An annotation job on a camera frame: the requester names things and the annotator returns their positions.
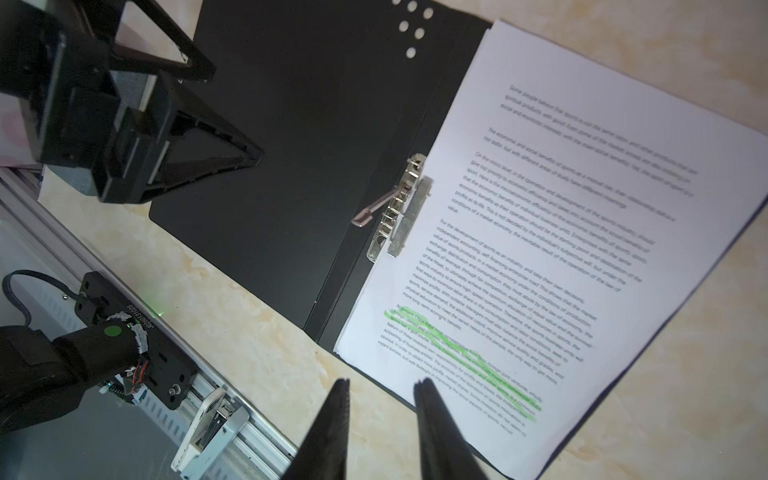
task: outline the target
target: marble table surface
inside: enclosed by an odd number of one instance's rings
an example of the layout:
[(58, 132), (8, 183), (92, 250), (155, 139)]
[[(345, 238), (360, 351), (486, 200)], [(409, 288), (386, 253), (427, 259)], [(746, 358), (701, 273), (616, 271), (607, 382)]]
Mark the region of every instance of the marble table surface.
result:
[[(160, 3), (194, 33), (201, 0)], [(768, 132), (764, 0), (445, 3)], [(124, 19), (122, 41), (177, 55), (135, 10)], [(294, 442), (333, 381), (348, 377), (348, 477), (419, 478), (415, 414), (152, 223), (149, 204), (100, 204), (51, 172), (40, 202)], [(766, 292), (763, 212), (542, 478), (765, 478)]]

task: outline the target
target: tabletop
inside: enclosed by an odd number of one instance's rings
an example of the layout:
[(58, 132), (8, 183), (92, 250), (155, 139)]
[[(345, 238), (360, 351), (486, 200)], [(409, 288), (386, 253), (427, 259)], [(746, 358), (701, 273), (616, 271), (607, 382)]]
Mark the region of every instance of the tabletop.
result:
[[(764, 0), (443, 3), (502, 18), (768, 132)], [(160, 4), (194, 33), (201, 0)], [(128, 5), (118, 38), (177, 55)], [(296, 444), (334, 380), (350, 378), (348, 477), (419, 478), (415, 414), (152, 223), (149, 204), (100, 204), (50, 171), (39, 200)], [(761, 478), (768, 452), (766, 291), (763, 212), (542, 478)]]

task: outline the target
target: green highlighter mark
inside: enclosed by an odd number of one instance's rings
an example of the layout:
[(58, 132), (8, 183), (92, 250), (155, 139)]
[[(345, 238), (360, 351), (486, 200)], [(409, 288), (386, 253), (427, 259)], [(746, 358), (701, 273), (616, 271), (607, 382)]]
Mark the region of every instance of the green highlighter mark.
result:
[(427, 339), (436, 349), (447, 356), (450, 356), (461, 366), (485, 380), (490, 386), (498, 390), (498, 392), (501, 393), (526, 419), (532, 420), (533, 422), (536, 421), (536, 418), (529, 413), (518, 399), (510, 394), (510, 392), (514, 393), (522, 402), (529, 404), (532, 408), (540, 412), (541, 407), (536, 401), (499, 376), (499, 374), (497, 374), (477, 352), (466, 349), (450, 340), (450, 338), (445, 336), (443, 332), (432, 326), (423, 315), (414, 312), (407, 306), (401, 306), (398, 310), (392, 309), (388, 312), (385, 311), (384, 316)]
[(106, 336), (118, 336), (123, 333), (123, 329), (117, 325), (110, 325), (104, 329), (104, 335)]

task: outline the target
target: white paper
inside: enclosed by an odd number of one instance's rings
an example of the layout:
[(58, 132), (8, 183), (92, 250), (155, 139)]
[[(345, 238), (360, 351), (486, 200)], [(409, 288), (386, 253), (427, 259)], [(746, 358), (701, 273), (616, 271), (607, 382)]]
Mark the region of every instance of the white paper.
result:
[(379, 257), (336, 351), (410, 402), (430, 376), (466, 440), (532, 480), (761, 205), (766, 152), (497, 22), (406, 248)]

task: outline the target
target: green sticker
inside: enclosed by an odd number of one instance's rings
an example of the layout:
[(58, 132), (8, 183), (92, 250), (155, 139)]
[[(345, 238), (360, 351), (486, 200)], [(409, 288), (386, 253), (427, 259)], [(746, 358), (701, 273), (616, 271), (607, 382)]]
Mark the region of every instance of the green sticker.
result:
[(123, 333), (123, 329), (118, 325), (110, 325), (104, 329), (104, 334), (106, 336), (118, 336), (121, 333)]

